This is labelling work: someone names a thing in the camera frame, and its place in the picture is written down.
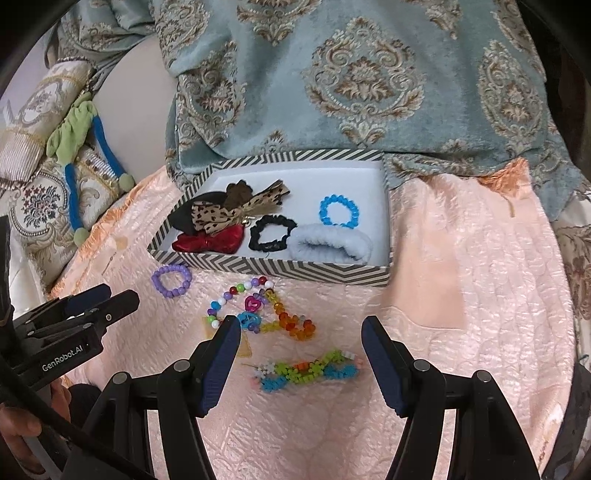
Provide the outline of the person's left hand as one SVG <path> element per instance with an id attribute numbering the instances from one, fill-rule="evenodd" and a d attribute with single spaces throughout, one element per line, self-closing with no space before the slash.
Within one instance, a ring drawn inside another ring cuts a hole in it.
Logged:
<path id="1" fill-rule="evenodd" d="M 70 421 L 71 394 L 61 379 L 50 384 L 51 407 L 65 420 Z M 40 461 L 26 444 L 25 437 L 37 437 L 42 431 L 41 422 L 30 412 L 1 405 L 1 434 L 11 453 L 23 471 L 32 479 L 47 479 Z"/>

